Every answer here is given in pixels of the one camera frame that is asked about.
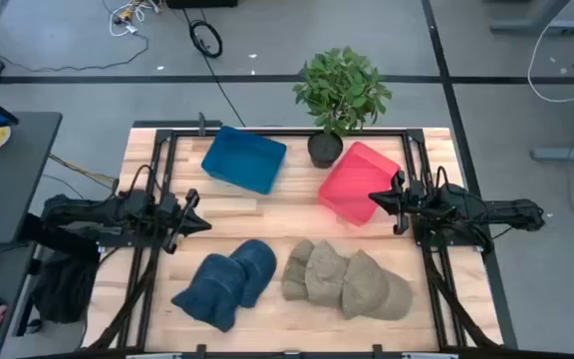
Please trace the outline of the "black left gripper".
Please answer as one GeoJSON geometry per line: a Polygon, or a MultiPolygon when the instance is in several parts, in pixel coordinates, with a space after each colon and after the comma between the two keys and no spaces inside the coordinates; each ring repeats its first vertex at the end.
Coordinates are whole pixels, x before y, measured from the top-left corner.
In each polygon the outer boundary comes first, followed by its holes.
{"type": "Polygon", "coordinates": [[[174,253],[179,235],[189,236],[198,232],[211,230],[211,224],[198,216],[193,210],[199,201],[196,189],[191,188],[185,196],[185,206],[171,192],[166,192],[159,204],[159,219],[163,225],[164,235],[162,249],[174,253]]]}

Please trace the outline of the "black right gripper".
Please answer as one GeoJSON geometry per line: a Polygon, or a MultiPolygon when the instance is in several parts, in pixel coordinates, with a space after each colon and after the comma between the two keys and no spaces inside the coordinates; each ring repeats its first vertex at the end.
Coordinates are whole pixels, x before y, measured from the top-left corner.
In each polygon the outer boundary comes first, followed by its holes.
{"type": "Polygon", "coordinates": [[[405,172],[398,171],[394,176],[394,189],[369,194],[369,198],[388,215],[396,216],[398,220],[398,223],[394,225],[396,235],[404,234],[409,229],[409,214],[420,212],[421,201],[425,196],[423,183],[419,179],[412,177],[409,180],[409,186],[403,188],[405,182],[405,172]]]}

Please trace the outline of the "blue denim cap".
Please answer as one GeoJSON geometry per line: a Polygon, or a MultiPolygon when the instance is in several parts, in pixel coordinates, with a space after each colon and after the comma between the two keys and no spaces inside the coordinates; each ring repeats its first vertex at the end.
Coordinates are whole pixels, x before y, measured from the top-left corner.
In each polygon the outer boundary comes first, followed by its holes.
{"type": "Polygon", "coordinates": [[[236,248],[230,258],[245,272],[240,305],[253,308],[276,271],[276,255],[266,242],[249,239],[236,248]]]}
{"type": "Polygon", "coordinates": [[[235,324],[245,281],[245,272],[236,261],[221,254],[209,254],[190,284],[170,302],[191,318],[227,332],[235,324]]]}

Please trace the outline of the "beige cotton cap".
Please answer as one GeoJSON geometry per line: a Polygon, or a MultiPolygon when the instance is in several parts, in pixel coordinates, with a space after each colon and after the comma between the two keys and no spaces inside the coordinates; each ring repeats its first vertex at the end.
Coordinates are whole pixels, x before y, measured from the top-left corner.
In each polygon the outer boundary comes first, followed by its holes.
{"type": "Polygon", "coordinates": [[[310,240],[303,239],[289,254],[281,280],[281,290],[286,300],[306,300],[308,298],[305,273],[314,247],[315,245],[310,240]]]}
{"type": "Polygon", "coordinates": [[[323,240],[314,246],[305,270],[307,299],[317,306],[338,308],[349,259],[323,240]]]}
{"type": "Polygon", "coordinates": [[[401,320],[410,312],[413,297],[405,279],[380,267],[364,250],[351,256],[341,295],[341,310],[346,319],[365,316],[401,320]]]}

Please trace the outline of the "red plastic bin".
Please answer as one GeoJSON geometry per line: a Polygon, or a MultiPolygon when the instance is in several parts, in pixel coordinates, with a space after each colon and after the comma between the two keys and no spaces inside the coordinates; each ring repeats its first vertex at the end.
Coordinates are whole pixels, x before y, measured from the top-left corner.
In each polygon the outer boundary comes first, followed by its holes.
{"type": "Polygon", "coordinates": [[[400,169],[396,162],[355,142],[320,186],[319,202],[354,225],[366,224],[378,207],[369,194],[390,189],[400,169]]]}

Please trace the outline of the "blue plastic bin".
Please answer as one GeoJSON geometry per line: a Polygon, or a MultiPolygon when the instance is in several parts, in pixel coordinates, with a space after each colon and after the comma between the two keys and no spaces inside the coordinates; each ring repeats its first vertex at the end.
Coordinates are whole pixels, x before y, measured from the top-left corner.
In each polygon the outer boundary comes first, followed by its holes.
{"type": "Polygon", "coordinates": [[[225,126],[214,137],[201,167],[215,179],[269,194],[286,151],[282,143],[225,126]]]}

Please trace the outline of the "green plant in black pot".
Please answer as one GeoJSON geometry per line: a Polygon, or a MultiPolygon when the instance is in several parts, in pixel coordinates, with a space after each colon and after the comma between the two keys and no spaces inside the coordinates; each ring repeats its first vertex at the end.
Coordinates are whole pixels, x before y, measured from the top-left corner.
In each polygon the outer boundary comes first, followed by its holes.
{"type": "Polygon", "coordinates": [[[314,167],[327,169],[344,150],[343,137],[374,124],[387,111],[393,92],[368,57],[350,47],[317,53],[306,62],[301,81],[292,88],[319,129],[307,141],[314,167]]]}

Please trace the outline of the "black bag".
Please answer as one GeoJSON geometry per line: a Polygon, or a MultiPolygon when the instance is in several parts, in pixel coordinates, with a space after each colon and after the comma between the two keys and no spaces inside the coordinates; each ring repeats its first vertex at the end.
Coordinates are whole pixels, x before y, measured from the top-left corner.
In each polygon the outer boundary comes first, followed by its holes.
{"type": "Polygon", "coordinates": [[[42,264],[31,291],[41,320],[69,324],[78,322],[88,309],[100,254],[89,258],[53,252],[42,264]]]}

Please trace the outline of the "dark grey desk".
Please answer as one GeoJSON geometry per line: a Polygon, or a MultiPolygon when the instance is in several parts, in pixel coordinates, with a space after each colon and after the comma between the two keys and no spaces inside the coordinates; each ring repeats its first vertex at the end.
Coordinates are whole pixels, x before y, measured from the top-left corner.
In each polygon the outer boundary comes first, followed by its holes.
{"type": "Polygon", "coordinates": [[[8,142],[0,148],[0,249],[19,241],[63,115],[21,112],[8,142]]]}

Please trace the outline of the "black box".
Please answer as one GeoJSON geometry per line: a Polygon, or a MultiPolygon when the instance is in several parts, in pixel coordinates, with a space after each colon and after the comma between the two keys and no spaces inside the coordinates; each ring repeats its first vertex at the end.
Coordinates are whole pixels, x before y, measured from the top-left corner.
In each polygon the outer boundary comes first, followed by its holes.
{"type": "Polygon", "coordinates": [[[172,9],[236,7],[239,0],[165,0],[172,9]]]}

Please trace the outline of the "grey table foot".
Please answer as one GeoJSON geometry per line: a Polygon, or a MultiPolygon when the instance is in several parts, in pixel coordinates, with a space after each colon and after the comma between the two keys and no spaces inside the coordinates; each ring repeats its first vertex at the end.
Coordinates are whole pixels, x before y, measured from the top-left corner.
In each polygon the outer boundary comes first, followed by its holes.
{"type": "Polygon", "coordinates": [[[493,18],[489,30],[498,34],[574,36],[574,20],[560,19],[571,0],[531,0],[541,5],[522,17],[493,18]]]}

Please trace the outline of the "black aluminium table frame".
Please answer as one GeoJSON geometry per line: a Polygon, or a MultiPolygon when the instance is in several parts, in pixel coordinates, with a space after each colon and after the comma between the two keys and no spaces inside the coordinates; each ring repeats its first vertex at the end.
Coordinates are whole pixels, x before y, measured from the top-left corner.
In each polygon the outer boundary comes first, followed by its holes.
{"type": "MultiPolygon", "coordinates": [[[[438,349],[423,254],[408,230],[393,236],[393,217],[377,209],[362,226],[352,225],[318,202],[318,190],[330,170],[312,166],[304,129],[264,129],[286,145],[286,157],[270,194],[249,191],[213,179],[201,167],[212,143],[209,137],[182,136],[176,144],[170,189],[183,197],[196,188],[196,212],[213,228],[181,239],[175,254],[160,255],[149,307],[144,349],[195,351],[199,344],[211,352],[366,352],[374,344],[385,351],[438,349]],[[222,333],[196,321],[170,300],[190,282],[200,262],[210,253],[229,255],[244,240],[257,238],[269,244],[278,268],[257,305],[239,308],[234,327],[222,333]],[[342,255],[365,250],[382,267],[405,278],[414,293],[409,314],[400,321],[366,317],[344,320],[331,308],[303,301],[286,301],[281,292],[284,265],[301,240],[328,240],[342,255]]],[[[473,247],[448,249],[457,295],[484,333],[497,343],[502,339],[480,252],[473,247]]],[[[92,344],[109,326],[126,296],[133,250],[116,252],[101,267],[93,292],[83,345],[92,344]]]]}

